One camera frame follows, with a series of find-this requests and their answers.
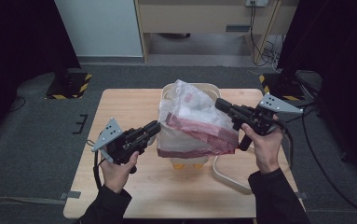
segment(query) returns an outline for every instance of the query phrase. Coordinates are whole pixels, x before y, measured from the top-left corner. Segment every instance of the person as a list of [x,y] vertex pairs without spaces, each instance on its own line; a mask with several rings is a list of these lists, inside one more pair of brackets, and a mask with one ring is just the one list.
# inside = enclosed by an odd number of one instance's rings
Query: person
[[[249,184],[256,201],[256,220],[259,224],[307,224],[309,219],[300,201],[283,174],[278,154],[282,131],[277,128],[266,136],[260,136],[247,124],[241,128],[254,142],[254,154],[259,171],[251,174]],[[101,164],[104,184],[97,198],[76,223],[120,223],[131,196],[123,189],[130,169],[137,163],[138,152],[123,165],[109,162]]]

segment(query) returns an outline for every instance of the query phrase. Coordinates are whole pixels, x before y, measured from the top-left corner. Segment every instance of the power outlet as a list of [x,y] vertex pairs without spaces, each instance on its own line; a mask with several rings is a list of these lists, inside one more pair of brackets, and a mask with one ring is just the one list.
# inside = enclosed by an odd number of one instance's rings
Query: power outlet
[[266,7],[268,5],[268,0],[246,0],[245,6],[252,7],[253,5],[256,7]]

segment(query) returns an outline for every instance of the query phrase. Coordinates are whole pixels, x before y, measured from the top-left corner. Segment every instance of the black sleeve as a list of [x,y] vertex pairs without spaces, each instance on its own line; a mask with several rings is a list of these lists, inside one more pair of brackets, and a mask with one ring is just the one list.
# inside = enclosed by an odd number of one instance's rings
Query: black sleeve
[[108,187],[102,186],[97,198],[91,205],[89,205],[85,215],[77,220],[76,223],[121,223],[130,201],[131,196],[126,190],[123,189],[120,194],[117,194]]
[[256,199],[259,224],[309,223],[300,201],[281,169],[266,175],[256,172],[248,179]]

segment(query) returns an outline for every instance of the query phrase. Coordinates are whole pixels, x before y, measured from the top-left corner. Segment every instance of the white plastic bag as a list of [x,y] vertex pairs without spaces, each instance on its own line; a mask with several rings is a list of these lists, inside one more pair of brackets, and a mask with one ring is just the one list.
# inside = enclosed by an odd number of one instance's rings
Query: white plastic bag
[[234,154],[239,132],[214,104],[205,92],[177,80],[159,105],[158,155],[189,159]]

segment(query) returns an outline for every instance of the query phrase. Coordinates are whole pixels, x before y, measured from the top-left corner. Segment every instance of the wooden cabinet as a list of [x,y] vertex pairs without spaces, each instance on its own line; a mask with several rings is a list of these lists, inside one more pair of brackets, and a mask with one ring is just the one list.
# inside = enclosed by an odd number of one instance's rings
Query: wooden cabinet
[[144,58],[151,34],[243,33],[249,41],[254,16],[255,44],[263,50],[269,35],[285,35],[299,0],[269,0],[254,10],[242,0],[135,0]]

